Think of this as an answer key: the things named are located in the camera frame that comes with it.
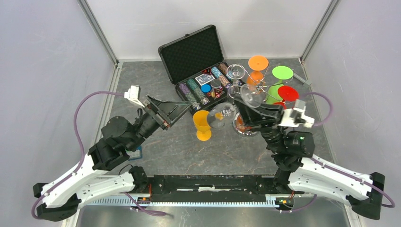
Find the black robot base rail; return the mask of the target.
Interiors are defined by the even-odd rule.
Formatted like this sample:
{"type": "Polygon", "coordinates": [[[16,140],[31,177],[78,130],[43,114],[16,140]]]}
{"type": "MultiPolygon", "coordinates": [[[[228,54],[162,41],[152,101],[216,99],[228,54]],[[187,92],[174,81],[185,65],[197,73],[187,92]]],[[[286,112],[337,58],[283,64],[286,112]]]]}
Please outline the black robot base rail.
{"type": "Polygon", "coordinates": [[[141,205],[189,207],[267,206],[291,209],[293,199],[303,192],[291,190],[288,174],[277,175],[146,175],[135,166],[136,194],[141,205]]]}

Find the yellow plastic wine glass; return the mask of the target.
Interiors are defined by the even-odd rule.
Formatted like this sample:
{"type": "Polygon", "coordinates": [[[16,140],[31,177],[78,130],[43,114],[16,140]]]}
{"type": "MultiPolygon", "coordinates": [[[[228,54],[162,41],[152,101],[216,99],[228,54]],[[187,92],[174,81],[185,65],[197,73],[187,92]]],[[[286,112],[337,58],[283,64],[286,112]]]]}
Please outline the yellow plastic wine glass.
{"type": "Polygon", "coordinates": [[[196,128],[196,137],[200,141],[208,141],[211,138],[211,127],[208,124],[207,116],[209,111],[199,110],[197,111],[193,117],[193,123],[196,128]]]}

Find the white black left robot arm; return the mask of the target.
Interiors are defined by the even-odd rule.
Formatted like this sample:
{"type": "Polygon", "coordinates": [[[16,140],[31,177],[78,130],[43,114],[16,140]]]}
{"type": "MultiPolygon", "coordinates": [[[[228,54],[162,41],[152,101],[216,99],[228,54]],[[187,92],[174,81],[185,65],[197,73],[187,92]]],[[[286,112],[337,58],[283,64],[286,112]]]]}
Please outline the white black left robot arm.
{"type": "Polygon", "coordinates": [[[53,182],[33,186],[37,200],[31,209],[32,216],[57,222],[100,198],[116,193],[145,192],[149,180],[140,166],[98,183],[92,180],[127,161],[130,151],[135,151],[156,130],[173,126],[190,106],[188,101],[161,101],[147,96],[134,122],[122,116],[111,118],[101,129],[102,138],[69,172],[53,182]]]}

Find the red plastic wine glass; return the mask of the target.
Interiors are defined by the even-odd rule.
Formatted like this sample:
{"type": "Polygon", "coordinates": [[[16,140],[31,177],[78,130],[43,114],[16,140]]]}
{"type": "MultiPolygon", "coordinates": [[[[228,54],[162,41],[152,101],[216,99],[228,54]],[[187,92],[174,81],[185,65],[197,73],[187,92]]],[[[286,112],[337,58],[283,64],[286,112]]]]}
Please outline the red plastic wine glass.
{"type": "Polygon", "coordinates": [[[275,98],[273,105],[282,106],[287,108],[287,103],[295,102],[299,98],[299,93],[290,86],[280,86],[277,90],[278,98],[275,98]]]}

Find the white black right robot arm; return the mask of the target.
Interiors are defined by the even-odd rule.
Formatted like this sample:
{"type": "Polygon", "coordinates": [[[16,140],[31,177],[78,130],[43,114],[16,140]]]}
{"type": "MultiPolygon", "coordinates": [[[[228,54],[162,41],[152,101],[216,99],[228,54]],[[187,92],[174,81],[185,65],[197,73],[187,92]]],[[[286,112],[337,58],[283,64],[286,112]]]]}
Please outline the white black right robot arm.
{"type": "Polygon", "coordinates": [[[259,132],[272,152],[278,166],[273,180],[277,192],[312,193],[350,206],[365,218],[380,218],[385,176],[351,171],[317,156],[312,133],[297,130],[314,125],[314,118],[305,114],[304,101],[296,100],[290,109],[268,104],[252,107],[239,98],[234,105],[244,128],[259,132]]]}

